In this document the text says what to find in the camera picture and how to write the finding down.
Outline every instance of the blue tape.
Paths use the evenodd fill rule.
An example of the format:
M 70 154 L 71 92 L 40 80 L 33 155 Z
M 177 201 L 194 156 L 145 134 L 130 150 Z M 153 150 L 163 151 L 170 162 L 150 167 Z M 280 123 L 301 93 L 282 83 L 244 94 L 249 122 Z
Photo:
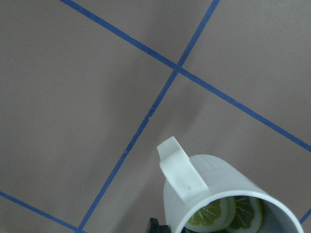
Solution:
M 50 214 L 48 214 L 48 213 L 46 213 L 46 212 L 44 212 L 44 211 L 42 211 L 42 210 L 39 210 L 39 209 L 37 209 L 37 208 L 35 208 L 35 207 L 33 207 L 33 206 L 27 204 L 27 203 L 24 203 L 23 201 L 18 200 L 18 199 L 14 198 L 14 197 L 12 197 L 12 196 L 6 194 L 6 193 L 3 193 L 3 192 L 0 191 L 0 196 L 2 196 L 2 197 L 4 197 L 4 198 L 6 198 L 6 199 L 8 199 L 8 200 L 10 200 L 10 201 L 12 201 L 12 202 L 18 204 L 18 205 L 20 205 L 20 206 L 22 206 L 22 207 L 25 207 L 25 208 L 27 208 L 27 209 L 29 209 L 29 210 L 31 210 L 31 211 L 33 211 L 33 212 L 35 212 L 35 213 L 37 213 L 37 214 L 43 216 L 43 217 L 46 217 L 46 218 L 48 218 L 49 220 L 52 220 L 52 221 L 54 221 L 54 222 L 56 222 L 56 223 L 58 223 L 58 224 L 60 224 L 60 225 L 62 225 L 62 226 L 64 226 L 64 227 L 67 227 L 67 228 L 69 228 L 69 229 L 71 229 L 71 230 L 73 230 L 73 231 L 76 231 L 76 230 L 77 230 L 76 227 L 70 225 L 69 223 L 67 223 L 67 222 L 65 222 L 65 221 L 63 221 L 63 220 L 60 220 L 59 218 L 56 218 L 56 217 L 54 217 L 54 216 L 52 216 L 52 215 L 50 215 Z
M 303 224 L 304 221 L 311 215 L 311 208 L 303 215 L 303 217 L 299 220 L 300 224 Z
M 163 98 L 164 98 L 165 94 L 167 93 L 168 89 L 170 88 L 170 86 L 172 85 L 173 81 L 175 80 L 177 74 L 179 73 L 179 70 L 181 69 L 182 65 L 184 64 L 184 62 L 186 61 L 187 57 L 189 56 L 191 50 L 193 49 L 195 43 L 197 42 L 197 40 L 199 38 L 199 36 L 201 35 L 205 25 L 207 24 L 207 22 L 209 21 L 211 15 L 215 11 L 218 2 L 219 2 L 219 0 L 214 0 L 211 3 L 211 5 L 208 8 L 207 12 L 205 13 L 203 19 L 201 20 L 198 28 L 196 29 L 193 37 L 191 38 L 190 42 L 188 43 L 185 51 L 183 52 L 182 56 L 180 57 L 177 65 L 175 66 L 174 70 L 172 71 L 171 75 L 169 76 L 168 80 L 166 81 L 166 83 L 165 83 L 164 87 L 162 88 L 161 92 L 157 96 L 155 102 L 151 106 L 148 114 L 143 119 L 142 123 L 140 124 L 139 128 L 137 129 L 136 133 L 134 134 L 132 140 L 130 141 L 130 143 L 126 147 L 126 149 L 123 152 L 122 156 L 120 157 L 120 159 L 118 160 L 117 164 L 115 165 L 115 167 L 113 168 L 112 172 L 110 173 L 109 177 L 107 178 L 107 180 L 105 181 L 104 185 L 100 189 L 98 195 L 96 196 L 95 200 L 91 204 L 88 212 L 86 213 L 86 215 L 82 219 L 82 221 L 81 221 L 81 223 L 80 223 L 76 233 L 80 233 L 82 231 L 82 229 L 84 228 L 84 226 L 88 222 L 89 218 L 93 214 L 94 210 L 96 209 L 99 201 L 102 199 L 102 197 L 105 194 L 106 190 L 108 189 L 108 187 L 112 183 L 114 177 L 118 173 L 118 171 L 119 171 L 120 167 L 122 166 L 126 156 L 132 150 L 132 148 L 135 145 L 135 143 L 137 142 L 139 136 L 141 135 L 141 133 L 146 128 L 146 126 L 147 126 L 147 124 L 149 122 L 149 118 L 152 117 L 152 115 L 154 114 L 154 112 L 156 111 L 158 106 L 160 105 L 161 101 L 163 100 Z
M 307 151 L 311 152 L 311 146 L 305 143 L 304 141 L 300 140 L 299 138 L 295 137 L 291 133 L 287 132 L 286 130 L 282 129 L 278 125 L 272 123 L 267 118 L 259 115 L 258 113 L 254 112 L 250 108 L 246 107 L 245 105 L 241 104 L 240 102 L 236 101 L 229 95 L 225 94 L 224 92 L 218 90 L 217 88 L 213 87 L 212 85 L 206 83 L 202 79 L 196 77 L 195 75 L 191 74 L 190 72 L 181 69 L 180 73 L 187 77 L 188 79 L 192 80 L 193 82 L 199 84 L 201 87 L 205 88 L 206 90 L 212 92 L 216 96 L 222 98 L 223 100 L 227 101 L 228 103 L 232 104 L 233 106 L 237 107 L 241 111 L 245 112 L 246 114 L 250 115 L 251 117 L 255 118 L 256 120 L 260 121 L 261 123 L 265 124 L 272 130 L 278 132 L 279 134 L 283 135 L 284 137 L 290 139 L 291 141 L 295 142 L 297 145 L 301 146 L 302 148 L 306 149 Z
M 99 25 L 103 26 L 107 30 L 111 31 L 115 35 L 121 37 L 123 40 L 129 42 L 130 44 L 134 45 L 136 48 L 144 51 L 148 55 L 152 56 L 153 58 L 157 59 L 158 61 L 162 62 L 163 64 L 167 65 L 170 68 L 175 68 L 176 64 L 166 57 L 162 56 L 161 54 L 157 53 L 153 49 L 149 48 L 148 46 L 142 44 L 141 42 L 137 41 L 136 39 L 130 37 L 125 32 L 121 31 L 120 29 L 116 28 L 112 24 L 108 23 L 107 21 L 103 20 L 102 18 L 99 18 L 94 13 L 90 12 L 89 10 L 83 8 L 79 4 L 75 3 L 71 0 L 60 0 L 67 6 L 71 7 L 72 9 L 76 10 L 77 12 L 81 13 L 82 15 L 88 17 L 92 21 L 98 23 Z

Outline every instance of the gray surface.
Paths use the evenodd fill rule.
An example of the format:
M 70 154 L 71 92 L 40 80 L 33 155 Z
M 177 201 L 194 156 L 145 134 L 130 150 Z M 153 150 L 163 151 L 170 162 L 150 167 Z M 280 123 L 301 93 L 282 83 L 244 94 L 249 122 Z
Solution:
M 176 63 L 210 1 L 78 3 Z M 171 69 L 59 1 L 1 6 L 0 191 L 78 226 Z M 184 68 L 310 144 L 310 10 L 221 1 Z M 298 218 L 310 208 L 310 153 L 178 75 L 87 232 L 164 224 L 156 146 L 172 135 L 188 155 L 225 159 Z M 72 232 L 4 198 L 0 225 Z

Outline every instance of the mug handle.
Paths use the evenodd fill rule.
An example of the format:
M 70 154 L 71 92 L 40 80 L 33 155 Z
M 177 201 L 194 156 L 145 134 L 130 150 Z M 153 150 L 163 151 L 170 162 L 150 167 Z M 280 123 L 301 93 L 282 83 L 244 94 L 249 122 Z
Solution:
M 175 137 L 162 142 L 157 150 L 160 155 L 160 168 L 183 202 L 208 190 L 208 186 Z

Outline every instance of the green lime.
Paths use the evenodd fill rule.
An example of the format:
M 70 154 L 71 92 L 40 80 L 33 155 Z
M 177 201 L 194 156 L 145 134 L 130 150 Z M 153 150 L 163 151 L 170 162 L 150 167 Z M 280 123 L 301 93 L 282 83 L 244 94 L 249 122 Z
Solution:
M 198 233 L 210 233 L 227 228 L 236 213 L 234 197 L 217 199 L 201 208 L 185 227 Z
M 236 196 L 236 215 L 226 228 L 229 233 L 257 233 L 262 226 L 263 214 L 258 198 Z

